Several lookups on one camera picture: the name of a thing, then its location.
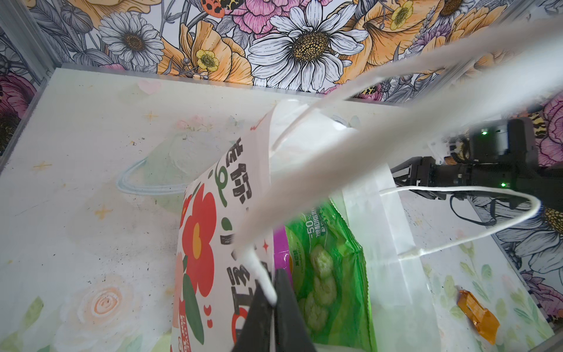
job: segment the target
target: pink heart drawing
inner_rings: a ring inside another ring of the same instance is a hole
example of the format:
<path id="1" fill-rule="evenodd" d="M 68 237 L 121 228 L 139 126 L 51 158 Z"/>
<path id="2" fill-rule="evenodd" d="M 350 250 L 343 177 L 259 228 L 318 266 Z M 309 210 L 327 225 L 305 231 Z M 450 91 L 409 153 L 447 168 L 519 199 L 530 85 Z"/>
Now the pink heart drawing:
<path id="1" fill-rule="evenodd" d="M 139 89 L 147 93 L 148 95 L 155 94 L 162 88 L 162 83 L 154 80 L 154 81 L 147 81 L 145 79 L 140 80 L 137 85 Z"/>

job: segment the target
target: orange flower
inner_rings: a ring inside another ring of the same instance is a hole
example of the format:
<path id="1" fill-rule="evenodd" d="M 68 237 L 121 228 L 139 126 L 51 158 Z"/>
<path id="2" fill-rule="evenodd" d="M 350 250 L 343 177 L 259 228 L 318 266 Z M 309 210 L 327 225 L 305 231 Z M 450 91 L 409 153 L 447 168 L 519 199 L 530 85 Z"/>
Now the orange flower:
<path id="1" fill-rule="evenodd" d="M 434 24 L 444 7 L 444 0 L 399 0 L 399 2 L 400 4 L 390 1 L 385 7 L 381 2 L 377 2 L 361 18 L 357 19 L 354 15 L 348 21 L 345 28 L 365 29 L 369 36 L 361 42 L 365 49 L 358 54 L 340 55 L 341 60 L 351 60 L 352 65 L 344 68 L 344 74 L 336 83 L 346 83 L 364 71 L 391 61 L 397 46 L 399 46 L 399 54 L 405 52 L 432 8 L 435 8 L 435 12 L 429 26 Z"/>
<path id="2" fill-rule="evenodd" d="M 160 4 L 162 0 L 69 0 L 74 5 L 86 12 L 92 19 L 94 27 L 98 28 L 100 20 L 113 12 L 142 12 L 148 14 L 152 5 Z"/>
<path id="3" fill-rule="evenodd" d="M 496 7 L 495 9 L 489 11 L 488 7 L 482 7 L 479 10 L 472 8 L 468 13 L 459 15 L 452 23 L 452 31 L 445 37 L 443 35 L 433 38 L 428 42 L 422 49 L 422 52 L 431 51 L 435 48 L 439 48 L 442 45 L 446 45 L 462 38 L 466 38 L 473 33 L 477 33 L 484 28 L 487 28 L 491 23 L 493 23 L 504 10 L 506 10 L 507 5 Z M 477 62 L 474 63 L 473 67 L 469 68 L 462 76 L 461 79 L 474 77 L 481 74 L 481 72 L 493 65 L 501 63 L 503 60 L 512 56 L 512 52 L 498 51 L 491 52 L 481 57 Z M 425 79 L 431 76 L 434 72 L 440 74 L 443 68 L 436 68 L 431 70 L 426 70 L 420 72 L 423 75 L 418 79 Z"/>
<path id="4" fill-rule="evenodd" d="M 212 81 L 252 84 L 251 66 L 244 50 L 231 38 L 221 38 L 209 22 L 198 22 L 195 39 L 188 28 L 181 24 L 180 49 L 164 38 L 162 42 L 164 56 L 158 64 L 159 74 L 168 72 L 196 79 L 206 75 Z"/>
<path id="5" fill-rule="evenodd" d="M 217 210 L 212 193 L 203 197 L 202 185 L 194 198 L 191 215 L 186 219 L 182 234 L 182 249 L 187 256 L 186 274 L 190 277 L 194 292 L 198 291 L 203 297 L 211 291 L 215 262 L 209 242 L 215 233 L 217 225 Z"/>

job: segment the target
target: black cable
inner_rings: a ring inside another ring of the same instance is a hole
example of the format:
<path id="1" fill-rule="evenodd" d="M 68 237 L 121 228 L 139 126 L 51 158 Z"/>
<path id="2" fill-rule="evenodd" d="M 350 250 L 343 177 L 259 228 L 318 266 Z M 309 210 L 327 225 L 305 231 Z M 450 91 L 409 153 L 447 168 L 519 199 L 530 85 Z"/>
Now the black cable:
<path id="1" fill-rule="evenodd" d="M 472 223 L 477 224 L 477 225 L 482 225 L 482 226 L 493 226 L 493 225 L 495 225 L 495 224 L 497 223 L 497 219 L 495 218 L 495 208 L 496 208 L 496 203 L 497 203 L 497 199 L 496 199 L 496 198 L 493 198 L 493 200 L 491 200 L 491 206 L 490 206 L 490 209 L 489 209 L 489 213 L 490 213 L 492 219 L 491 219 L 490 221 L 488 221 L 488 222 L 481 222 L 481 221 L 471 220 L 471 219 L 468 219 L 468 218 L 466 218 L 466 217 L 463 217 L 463 216 L 460 216 L 459 214 L 457 214 L 457 213 L 455 212 L 454 206 L 453 206 L 453 199 L 454 199 L 454 198 L 455 198 L 455 197 L 454 197 L 453 195 L 450 197 L 450 208 L 452 209 L 452 211 L 454 212 L 454 214 L 455 214 L 457 217 L 459 217 L 460 219 L 462 219 L 462 220 L 467 220 L 467 221 L 469 221 L 469 222 L 472 222 Z"/>

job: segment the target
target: white rope handle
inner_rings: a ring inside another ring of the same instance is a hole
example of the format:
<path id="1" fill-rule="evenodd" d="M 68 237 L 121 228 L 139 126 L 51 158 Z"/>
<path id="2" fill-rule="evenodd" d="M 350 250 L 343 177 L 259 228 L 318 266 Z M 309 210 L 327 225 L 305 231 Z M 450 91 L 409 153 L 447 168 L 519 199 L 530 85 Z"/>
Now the white rope handle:
<path id="1" fill-rule="evenodd" d="M 510 219 L 510 220 L 504 221 L 500 224 L 496 224 L 496 225 L 486 229 L 485 231 L 483 231 L 479 234 L 469 236 L 469 237 L 466 237 L 466 238 L 461 238 L 461 239 L 458 239 L 458 240 L 455 240 L 455 241 L 451 241 L 451 242 L 448 242 L 446 244 L 443 244 L 441 246 L 437 246 L 437 247 L 434 247 L 434 248 L 415 248 L 411 251 L 401 253 L 401 254 L 399 254 L 399 260 L 418 258 L 418 257 L 423 256 L 425 254 L 438 252 L 438 251 L 441 251 L 441 250 L 446 249 L 446 248 L 458 246 L 460 244 L 467 243 L 467 242 L 470 242 L 470 241 L 473 241 L 473 240 L 476 240 L 476 239 L 480 239 L 480 238 L 483 238 L 483 237 L 487 237 L 488 235 L 492 235 L 492 234 L 497 233 L 499 231 L 506 230 L 506 229 L 511 228 L 514 225 L 517 225 L 521 222 L 524 222 L 524 221 L 528 220 L 529 218 L 533 217 L 534 215 L 536 215 L 538 213 L 541 205 L 542 205 L 540 200 L 538 198 L 534 197 L 533 195 L 529 195 L 529 194 L 525 194 L 525 193 L 521 193 L 521 192 L 516 192 L 516 191 L 513 191 L 511 189 L 480 187 L 480 186 L 459 186 L 459 187 L 403 186 L 403 187 L 383 189 L 379 192 L 379 194 L 380 195 L 386 195 L 386 194 L 392 194 L 392 193 L 397 193 L 397 192 L 407 191 L 407 190 L 434 191 L 434 192 L 481 191 L 481 192 L 508 194 L 508 195 L 512 195 L 514 197 L 526 198 L 527 200 L 530 201 L 531 207 L 530 207 L 530 210 L 525 211 L 524 213 L 522 213 L 521 215 L 518 215 L 514 219 Z"/>

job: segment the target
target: snack package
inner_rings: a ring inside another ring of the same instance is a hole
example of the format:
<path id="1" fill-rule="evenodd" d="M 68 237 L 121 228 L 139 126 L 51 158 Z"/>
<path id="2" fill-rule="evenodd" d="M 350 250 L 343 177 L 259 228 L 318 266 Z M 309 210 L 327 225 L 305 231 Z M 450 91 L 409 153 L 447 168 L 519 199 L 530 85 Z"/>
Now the snack package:
<path id="1" fill-rule="evenodd" d="M 332 202 L 285 231 L 293 288 L 312 341 L 376 351 L 363 250 Z"/>

